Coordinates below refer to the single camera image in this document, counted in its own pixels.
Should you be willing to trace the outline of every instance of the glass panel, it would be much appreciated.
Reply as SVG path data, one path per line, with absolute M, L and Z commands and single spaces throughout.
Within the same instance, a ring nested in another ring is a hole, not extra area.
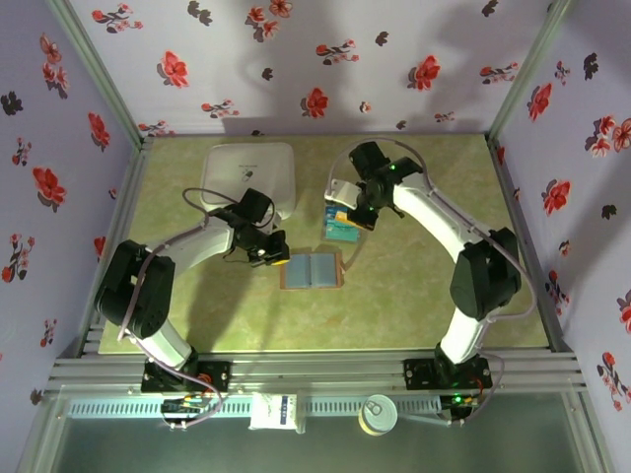
M 91 473 L 563 473 L 581 471 L 558 395 L 498 395 L 465 428 L 399 419 L 373 438 L 357 418 L 308 418 L 307 431 L 249 431 L 217 419 L 171 432 L 152 420 L 68 420 L 52 471 Z

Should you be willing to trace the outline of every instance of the black mounting bracket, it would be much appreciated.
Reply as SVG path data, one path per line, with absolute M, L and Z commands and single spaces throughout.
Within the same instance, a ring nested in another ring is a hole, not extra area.
M 445 374 L 441 365 L 433 358 L 405 360 L 403 361 L 403 377 L 408 391 L 429 389 L 465 391 L 479 389 L 479 383 L 484 389 L 493 385 L 488 362 L 478 356 L 457 366 L 457 369 L 449 374 Z
M 188 372 L 181 371 L 193 377 L 212 384 L 220 392 L 227 392 L 231 378 L 230 362 L 209 361 L 195 362 L 195 370 Z M 205 389 L 201 384 L 173 376 L 158 365 L 152 362 L 145 362 L 145 371 L 142 376 L 140 390 L 143 393 L 163 393 L 163 392 L 203 392 Z

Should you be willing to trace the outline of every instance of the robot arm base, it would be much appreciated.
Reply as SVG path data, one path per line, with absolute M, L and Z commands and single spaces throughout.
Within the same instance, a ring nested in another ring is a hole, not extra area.
M 486 359 L 475 355 L 455 365 L 438 345 L 434 358 L 409 359 L 403 362 L 405 387 L 409 390 L 449 389 L 479 390 L 493 385 Z
M 200 361 L 197 352 L 193 349 L 186 363 L 178 371 L 198 377 L 214 385 L 220 392 L 228 391 L 231 377 L 230 362 Z M 173 376 L 148 360 L 145 362 L 140 390 L 143 393 L 202 392 L 204 387 L 188 379 Z

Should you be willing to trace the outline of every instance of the green tabletop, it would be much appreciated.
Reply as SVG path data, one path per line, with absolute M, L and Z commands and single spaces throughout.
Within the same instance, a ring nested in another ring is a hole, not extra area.
M 204 159 L 219 144 L 285 142 L 295 154 L 297 207 L 281 228 L 294 251 L 341 251 L 344 285 L 332 290 L 281 291 L 279 268 L 250 268 L 210 258 L 175 280 L 170 321 L 199 352 L 433 348 L 445 334 L 454 303 L 449 285 L 454 264 L 433 237 L 409 216 L 383 210 L 361 244 L 321 240 L 323 190 L 337 154 L 361 136 L 170 137 L 155 141 L 135 209 L 130 237 L 139 242 L 169 237 L 199 220 L 181 190 L 197 186 Z M 421 152 L 436 185 L 457 205 L 491 228 L 511 225 L 482 135 L 397 135 Z M 383 144 L 392 158 L 404 156 Z M 354 179 L 349 164 L 338 177 Z M 244 258 L 234 253 L 232 258 Z M 526 287 L 508 310 L 526 308 Z M 130 353 L 107 325 L 101 353 Z M 498 322 L 487 347 L 547 346 L 538 313 Z

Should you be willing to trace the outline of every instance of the small blue box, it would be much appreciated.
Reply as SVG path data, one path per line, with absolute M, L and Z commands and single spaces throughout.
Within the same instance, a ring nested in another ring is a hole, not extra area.
M 335 220 L 337 212 L 348 212 L 343 205 L 326 205 L 324 209 L 324 237 L 323 239 L 334 241 L 347 241 L 356 243 L 359 241 L 360 231 L 357 227 Z

